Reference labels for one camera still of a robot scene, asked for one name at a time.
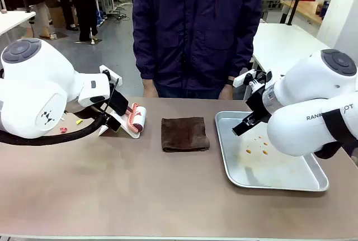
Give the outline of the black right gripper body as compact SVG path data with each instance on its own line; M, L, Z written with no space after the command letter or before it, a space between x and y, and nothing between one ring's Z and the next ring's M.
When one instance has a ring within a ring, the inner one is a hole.
M259 88L253 92L246 101L247 106L252 110L252 113L246 117L247 122L268 122L271 114L266 110L263 104L263 92L265 87Z

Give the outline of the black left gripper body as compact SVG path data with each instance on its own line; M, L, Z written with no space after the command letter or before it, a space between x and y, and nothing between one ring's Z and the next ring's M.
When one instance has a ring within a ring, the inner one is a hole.
M128 100L120 92L114 92L109 100L109 106L118 115L124 115L126 113L128 104Z

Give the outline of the person's left hand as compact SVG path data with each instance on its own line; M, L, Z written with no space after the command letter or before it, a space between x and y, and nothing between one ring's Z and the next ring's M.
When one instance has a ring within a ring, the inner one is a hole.
M230 84L226 84L221 90L219 100L232 100L233 99L233 87Z

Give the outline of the person's right hand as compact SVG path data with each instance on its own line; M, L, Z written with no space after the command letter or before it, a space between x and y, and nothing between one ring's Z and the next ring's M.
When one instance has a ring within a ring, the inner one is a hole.
M143 79L143 97L157 98L158 92L152 79Z

